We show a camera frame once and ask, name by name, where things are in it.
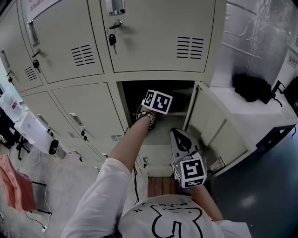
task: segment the white paper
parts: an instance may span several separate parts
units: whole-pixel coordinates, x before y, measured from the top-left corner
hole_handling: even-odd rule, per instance
[[[27,22],[33,20],[35,17],[58,1],[59,0],[27,0]]]

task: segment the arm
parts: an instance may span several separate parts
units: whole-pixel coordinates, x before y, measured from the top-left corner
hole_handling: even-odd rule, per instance
[[[121,161],[132,172],[135,160],[148,132],[149,124],[150,118],[147,116],[136,121],[109,157]]]
[[[62,238],[93,238],[113,234],[149,124],[148,116],[140,118],[116,145],[102,165],[96,182],[81,199]]]
[[[210,216],[214,221],[223,220],[223,216],[213,201],[212,197],[208,193],[204,185],[192,187],[190,189],[192,199],[203,208],[203,210]]]

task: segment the sleeve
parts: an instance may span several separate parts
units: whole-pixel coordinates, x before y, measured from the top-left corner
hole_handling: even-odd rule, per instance
[[[251,238],[250,230],[245,222],[218,221],[224,238]]]
[[[106,159],[96,182],[81,199],[61,237],[99,238],[112,234],[123,210],[129,180],[130,172],[122,162]]]

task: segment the person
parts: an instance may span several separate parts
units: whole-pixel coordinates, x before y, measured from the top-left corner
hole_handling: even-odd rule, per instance
[[[140,201],[122,216],[130,175],[155,114],[142,107],[139,119],[106,159],[64,228],[62,238],[248,238],[246,223],[224,220],[206,188],[191,197],[163,195]]]

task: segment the bracelet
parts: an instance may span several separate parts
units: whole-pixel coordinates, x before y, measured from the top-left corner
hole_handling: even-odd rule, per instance
[[[137,121],[145,116],[148,116],[150,118],[150,126],[151,126],[155,120],[155,115],[151,111],[143,111],[143,112],[139,113],[138,117],[137,117]]]

